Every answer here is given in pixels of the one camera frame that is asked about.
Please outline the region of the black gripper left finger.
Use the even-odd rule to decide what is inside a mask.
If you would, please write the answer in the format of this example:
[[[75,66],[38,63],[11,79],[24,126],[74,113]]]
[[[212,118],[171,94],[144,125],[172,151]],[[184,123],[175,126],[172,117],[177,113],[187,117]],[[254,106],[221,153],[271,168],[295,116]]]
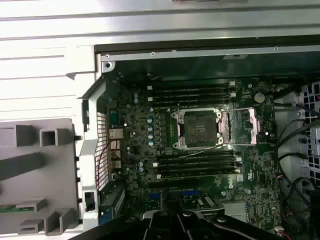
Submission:
[[[151,210],[144,213],[143,219],[121,215],[74,238],[76,240],[168,240],[170,228],[169,213]]]

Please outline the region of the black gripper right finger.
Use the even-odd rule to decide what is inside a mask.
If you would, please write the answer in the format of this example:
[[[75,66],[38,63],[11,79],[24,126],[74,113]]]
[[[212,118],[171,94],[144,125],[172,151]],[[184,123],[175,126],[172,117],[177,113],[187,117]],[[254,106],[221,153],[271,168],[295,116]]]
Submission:
[[[207,221],[195,211],[178,215],[188,240],[281,240],[278,235],[227,215],[218,214]]]

